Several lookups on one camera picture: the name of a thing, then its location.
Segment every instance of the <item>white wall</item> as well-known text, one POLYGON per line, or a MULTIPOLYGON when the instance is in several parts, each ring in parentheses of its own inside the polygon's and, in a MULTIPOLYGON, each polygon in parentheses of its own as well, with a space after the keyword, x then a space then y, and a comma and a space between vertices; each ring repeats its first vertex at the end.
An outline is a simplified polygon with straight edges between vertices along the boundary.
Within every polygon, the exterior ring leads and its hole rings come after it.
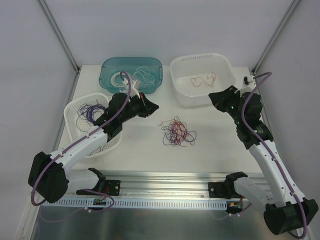
MULTIPOLYGON (((292 178, 320 206, 320 1, 304 0, 292 16, 260 73, 272 71, 262 87, 277 148, 292 178)), ((320 212, 311 227, 320 238, 320 212)))
POLYGON ((35 0, 1 1, 0 32, 0 239, 12 240, 33 157, 52 148, 75 72, 35 0))
POLYGON ((80 65, 217 52, 253 68, 292 0, 47 0, 80 65))

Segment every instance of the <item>teal plastic bin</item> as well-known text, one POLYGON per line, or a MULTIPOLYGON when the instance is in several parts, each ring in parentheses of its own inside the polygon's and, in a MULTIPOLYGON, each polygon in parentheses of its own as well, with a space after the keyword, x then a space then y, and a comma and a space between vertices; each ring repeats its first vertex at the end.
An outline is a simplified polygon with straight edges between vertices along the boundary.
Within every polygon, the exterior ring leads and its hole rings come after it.
POLYGON ((99 84, 110 93, 119 93, 126 89, 120 78, 120 72, 126 71, 133 79, 140 80, 139 90, 152 94, 161 85, 163 68, 159 60, 152 57, 113 57, 101 67, 99 84))

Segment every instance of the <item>white table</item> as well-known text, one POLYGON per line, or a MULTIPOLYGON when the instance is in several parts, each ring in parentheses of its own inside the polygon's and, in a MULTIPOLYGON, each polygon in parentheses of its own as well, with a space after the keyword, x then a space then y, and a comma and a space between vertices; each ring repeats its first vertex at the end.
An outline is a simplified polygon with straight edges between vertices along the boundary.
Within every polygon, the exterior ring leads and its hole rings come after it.
MULTIPOLYGON (((236 87, 242 86, 247 67, 233 67, 236 87)), ((102 93, 112 96, 100 87, 100 65, 84 65, 76 85, 73 99, 87 94, 102 93)), ((212 105, 184 108, 175 98, 169 66, 163 66, 162 85, 146 97, 160 108, 148 118, 135 117, 123 124, 120 145, 97 159, 84 159, 75 169, 89 167, 108 171, 173 172, 173 173, 261 173, 255 159, 238 139, 236 125, 227 114, 212 105), (188 129, 197 132, 195 145, 165 146, 161 120, 179 116, 188 129)), ((66 127, 59 148, 70 142, 66 127)))

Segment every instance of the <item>robotic arm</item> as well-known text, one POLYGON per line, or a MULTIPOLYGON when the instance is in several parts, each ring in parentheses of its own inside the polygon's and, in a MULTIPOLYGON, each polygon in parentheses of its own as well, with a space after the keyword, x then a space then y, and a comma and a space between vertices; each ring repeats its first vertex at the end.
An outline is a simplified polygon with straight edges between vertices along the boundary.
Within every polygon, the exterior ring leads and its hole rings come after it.
POLYGON ((305 222, 308 225, 318 211, 318 205, 314 199, 306 199, 278 155, 271 132, 260 120, 263 107, 261 96, 249 92, 241 95, 236 87, 230 86, 222 92, 210 93, 209 98, 217 110, 227 112, 233 118, 239 139, 259 164, 271 190, 271 194, 267 193, 253 183, 245 173, 236 172, 226 176, 224 184, 215 187, 214 193, 227 199, 234 194, 247 198, 263 213, 266 225, 275 235, 304 226, 300 206, 303 208, 305 222))
POLYGON ((112 96, 108 108, 95 121, 94 126, 89 129, 88 132, 94 132, 93 134, 84 134, 62 149, 50 154, 40 152, 34 157, 28 178, 28 184, 31 187, 34 187, 44 168, 58 156, 58 159, 44 172, 36 187, 36 191, 46 201, 54 203, 65 193, 75 193, 82 189, 93 189, 99 193, 105 192, 107 183, 102 173, 94 168, 72 170, 72 167, 88 153, 120 133, 124 122, 135 116, 146 118, 159 108, 158 105, 150 102, 143 93, 137 93, 137 95, 129 97, 124 109, 115 119, 104 125, 124 105, 127 97, 126 93, 116 93, 112 96))

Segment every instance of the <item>white perforated basket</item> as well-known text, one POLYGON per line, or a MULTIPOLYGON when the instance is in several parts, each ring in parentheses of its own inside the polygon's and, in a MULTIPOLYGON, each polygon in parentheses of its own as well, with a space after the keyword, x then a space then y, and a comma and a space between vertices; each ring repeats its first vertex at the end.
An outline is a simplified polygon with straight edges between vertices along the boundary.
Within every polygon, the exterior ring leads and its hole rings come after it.
POLYGON ((223 91, 236 83, 236 77, 228 59, 218 53, 177 57, 170 64, 170 73, 175 97, 184 107, 211 104, 208 94, 223 91), (201 81, 201 78, 207 80, 211 73, 215 74, 213 87, 205 84, 195 87, 192 84, 192 79, 193 81, 195 78, 197 81, 201 81))
MULTIPOLYGON (((88 129, 91 127, 88 124, 87 120, 78 118, 79 117, 78 110, 81 108, 83 104, 95 105, 97 104, 97 102, 99 104, 104 105, 106 108, 109 105, 109 100, 105 95, 101 93, 93 93, 93 94, 80 97, 76 100, 73 100, 69 102, 67 106, 65 106, 64 112, 63 112, 64 120, 65 120, 66 129, 68 131, 69 138, 71 141, 85 134, 86 131, 88 131, 88 129)), ((96 120, 98 117, 101 116, 102 113, 103 111, 97 112, 93 116, 94 119, 96 120)), ((121 140, 122 140, 122 132, 120 132, 116 137, 114 137, 108 143, 106 142, 105 145, 100 146, 100 149, 97 149, 96 151, 91 152, 90 155, 87 155, 84 158, 89 159, 89 158, 94 158, 99 155, 105 154, 115 149, 119 145, 121 140)))

